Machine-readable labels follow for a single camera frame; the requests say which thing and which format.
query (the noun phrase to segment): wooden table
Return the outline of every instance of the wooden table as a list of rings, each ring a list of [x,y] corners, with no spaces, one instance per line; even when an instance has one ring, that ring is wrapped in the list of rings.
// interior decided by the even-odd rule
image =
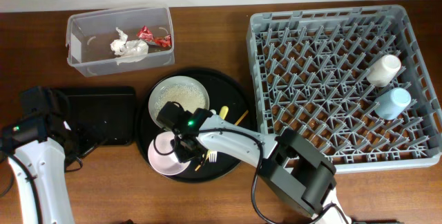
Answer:
[[[218,69],[252,95],[245,37],[253,13],[382,4],[406,8],[441,99],[442,0],[171,8],[176,65],[88,78],[66,62],[67,19],[80,11],[0,13],[0,125],[20,117],[19,92],[33,86],[128,85],[141,100],[159,78],[189,66]],[[250,203],[253,172],[242,163],[209,183],[177,183],[154,172],[132,144],[101,147],[84,159],[82,170],[65,177],[77,223],[129,218],[137,223],[262,223]],[[3,170],[0,176],[8,175]],[[427,169],[337,175],[336,180],[344,211],[357,220],[441,222],[441,163]],[[262,181],[257,202],[270,219],[300,220]],[[0,198],[0,222],[21,222],[16,185]]]

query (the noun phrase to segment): gray plastic bin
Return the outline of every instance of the gray plastic bin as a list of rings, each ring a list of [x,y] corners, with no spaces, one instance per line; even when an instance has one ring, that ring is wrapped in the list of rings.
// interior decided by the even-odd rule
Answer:
[[[171,34],[172,47],[158,49],[149,46],[148,55],[117,57],[110,48],[118,39],[118,27],[137,39],[137,32],[147,26],[155,37]],[[107,75],[175,63],[173,27],[168,7],[125,8],[100,10],[73,15],[68,20],[66,45],[69,46],[68,63],[84,76]]]
[[[298,131],[338,173],[439,161],[441,107],[403,7],[254,14],[247,48],[262,133]],[[374,88],[365,77],[386,54],[403,67],[389,85]],[[412,103],[397,119],[380,119],[374,99],[396,87]]]

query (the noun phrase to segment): white cup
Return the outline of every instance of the white cup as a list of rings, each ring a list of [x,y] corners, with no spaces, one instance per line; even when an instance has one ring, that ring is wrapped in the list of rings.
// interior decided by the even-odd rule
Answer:
[[[387,86],[401,68],[401,61],[395,55],[384,55],[370,66],[367,80],[377,87]]]

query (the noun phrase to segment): white crumpled tissue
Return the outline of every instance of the white crumpled tissue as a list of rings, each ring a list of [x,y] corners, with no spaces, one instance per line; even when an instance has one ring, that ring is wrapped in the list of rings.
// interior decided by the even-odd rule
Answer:
[[[116,27],[119,39],[114,40],[110,44],[110,49],[115,52],[115,55],[120,55],[120,57],[130,57],[138,55],[147,55],[149,46],[143,40],[127,41],[127,35]],[[117,65],[121,63],[138,62],[145,57],[134,57],[132,59],[123,59],[122,61],[117,61]]]

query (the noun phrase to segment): bowl of rice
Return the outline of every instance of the bowl of rice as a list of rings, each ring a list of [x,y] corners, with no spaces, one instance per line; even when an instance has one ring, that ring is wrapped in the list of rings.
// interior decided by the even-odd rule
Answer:
[[[160,82],[152,91],[148,101],[149,114],[157,126],[163,127],[157,116],[167,102],[178,102],[185,111],[209,110],[209,94],[197,80],[187,76],[169,77]]]

